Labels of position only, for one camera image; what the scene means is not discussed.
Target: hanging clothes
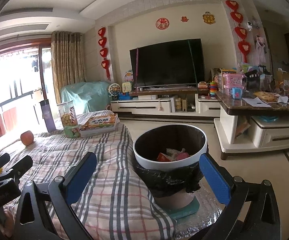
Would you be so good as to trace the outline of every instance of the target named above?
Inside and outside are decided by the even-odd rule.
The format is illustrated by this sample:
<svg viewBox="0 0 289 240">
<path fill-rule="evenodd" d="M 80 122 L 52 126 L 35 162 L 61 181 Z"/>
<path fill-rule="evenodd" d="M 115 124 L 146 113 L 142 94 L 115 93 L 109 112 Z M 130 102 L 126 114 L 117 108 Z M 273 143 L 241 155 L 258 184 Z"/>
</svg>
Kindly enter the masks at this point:
<svg viewBox="0 0 289 240">
<path fill-rule="evenodd" d="M 256 66 L 260 65 L 261 63 L 265 63 L 265 39 L 263 37 L 257 37 L 256 39 L 256 57 L 254 64 Z"/>
</svg>

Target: chinese new year decoration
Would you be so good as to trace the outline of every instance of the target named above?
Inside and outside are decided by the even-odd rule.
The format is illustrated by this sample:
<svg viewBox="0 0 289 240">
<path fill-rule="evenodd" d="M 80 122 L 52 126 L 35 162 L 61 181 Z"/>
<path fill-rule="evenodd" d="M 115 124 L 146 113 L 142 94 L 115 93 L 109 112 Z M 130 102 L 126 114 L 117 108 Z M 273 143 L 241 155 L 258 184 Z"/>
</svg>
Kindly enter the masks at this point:
<svg viewBox="0 0 289 240">
<path fill-rule="evenodd" d="M 227 0 L 226 5 L 233 10 L 233 12 L 230 13 L 231 18 L 238 23 L 238 26 L 235 27 L 235 32 L 237 33 L 238 37 L 242 39 L 242 41 L 238 42 L 238 48 L 243 54 L 243 62 L 248 63 L 247 61 L 247 55 L 251 51 L 251 45 L 249 42 L 245 41 L 245 39 L 248 36 L 248 32 L 245 28 L 242 28 L 240 24 L 243 22 L 243 15 L 239 12 L 237 12 L 239 8 L 239 4 L 236 1 Z"/>
<path fill-rule="evenodd" d="M 207 24 L 213 24 L 215 23 L 215 17 L 210 12 L 205 12 L 203 15 L 203 21 Z"/>
<path fill-rule="evenodd" d="M 189 21 L 189 19 L 187 18 L 187 16 L 182 16 L 181 21 L 186 23 L 187 21 Z"/>
<path fill-rule="evenodd" d="M 169 20 L 166 18 L 160 18 L 156 21 L 156 27 L 159 30 L 165 30 L 166 28 L 169 27 Z"/>
<path fill-rule="evenodd" d="M 106 31 L 105 27 L 102 27 L 101 29 L 98 30 L 98 35 L 101 37 L 101 39 L 98 40 L 98 44 L 99 44 L 99 46 L 102 47 L 102 49 L 100 49 L 100 51 L 99 51 L 99 54 L 101 57 L 103 57 L 103 61 L 101 62 L 101 66 L 105 69 L 107 79 L 111 80 L 110 71 L 109 71 L 110 60 L 108 60 L 106 58 L 108 55 L 108 49 L 105 47 L 107 44 L 107 38 L 104 37 L 105 31 Z"/>
</svg>

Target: white tv cabinet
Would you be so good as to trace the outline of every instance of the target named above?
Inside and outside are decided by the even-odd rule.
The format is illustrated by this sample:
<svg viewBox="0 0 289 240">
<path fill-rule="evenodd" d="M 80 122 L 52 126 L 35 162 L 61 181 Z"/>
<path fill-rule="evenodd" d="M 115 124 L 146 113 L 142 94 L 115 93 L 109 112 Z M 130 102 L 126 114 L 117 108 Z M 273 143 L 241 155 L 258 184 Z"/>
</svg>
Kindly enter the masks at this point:
<svg viewBox="0 0 289 240">
<path fill-rule="evenodd" d="M 115 100 L 111 101 L 112 111 L 115 113 L 131 113 L 133 115 L 158 115 L 174 118 L 190 117 L 220 117 L 220 104 L 216 99 L 202 99 L 195 94 L 195 112 L 172 112 L 170 98 L 146 100 Z"/>
</svg>

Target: red heart decoration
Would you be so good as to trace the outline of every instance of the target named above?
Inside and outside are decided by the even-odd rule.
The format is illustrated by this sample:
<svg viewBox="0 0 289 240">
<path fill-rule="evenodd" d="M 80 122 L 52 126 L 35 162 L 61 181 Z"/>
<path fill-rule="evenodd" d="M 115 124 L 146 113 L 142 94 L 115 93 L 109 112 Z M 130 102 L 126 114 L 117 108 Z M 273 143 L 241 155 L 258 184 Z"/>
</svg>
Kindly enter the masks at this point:
<svg viewBox="0 0 289 240">
<path fill-rule="evenodd" d="M 103 62 L 101 62 L 101 66 L 105 69 L 107 79 L 111 80 L 109 71 L 110 61 L 108 59 L 105 59 Z"/>
<path fill-rule="evenodd" d="M 102 27 L 101 29 L 98 30 L 98 34 L 101 38 L 103 38 L 104 34 L 105 34 L 105 27 Z"/>
<path fill-rule="evenodd" d="M 235 27 L 235 32 L 237 33 L 237 35 L 242 38 L 243 40 L 247 37 L 248 33 L 247 30 L 245 28 L 242 27 Z"/>
<path fill-rule="evenodd" d="M 239 4 L 236 1 L 232 0 L 227 0 L 226 5 L 228 5 L 228 7 L 234 11 L 238 10 L 239 8 Z"/>
<path fill-rule="evenodd" d="M 105 47 L 106 43 L 107 43 L 107 38 L 106 38 L 106 37 L 101 38 L 100 40 L 98 40 L 98 44 L 99 44 L 101 47 L 103 47 L 103 48 Z"/>
<path fill-rule="evenodd" d="M 108 49 L 107 48 L 100 49 L 99 53 L 101 57 L 106 57 L 108 54 Z"/>
<path fill-rule="evenodd" d="M 231 18 L 234 19 L 237 23 L 243 22 L 243 15 L 241 13 L 231 12 L 230 15 L 231 15 Z"/>
<path fill-rule="evenodd" d="M 247 62 L 247 55 L 251 51 L 250 43 L 246 42 L 246 41 L 240 41 L 240 42 L 238 42 L 238 48 L 241 51 L 241 53 L 244 55 L 244 63 L 248 63 Z"/>
</svg>

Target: tv screen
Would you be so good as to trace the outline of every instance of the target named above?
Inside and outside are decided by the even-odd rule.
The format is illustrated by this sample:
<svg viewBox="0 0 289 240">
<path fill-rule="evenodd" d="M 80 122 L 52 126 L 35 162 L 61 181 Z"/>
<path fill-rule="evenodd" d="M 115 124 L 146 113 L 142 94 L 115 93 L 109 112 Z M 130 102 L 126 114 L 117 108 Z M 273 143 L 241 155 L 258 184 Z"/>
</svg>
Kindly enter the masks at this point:
<svg viewBox="0 0 289 240">
<path fill-rule="evenodd" d="M 137 49 L 130 50 L 134 81 Z M 196 84 L 205 80 L 201 39 L 169 41 L 139 48 L 137 87 Z"/>
</svg>

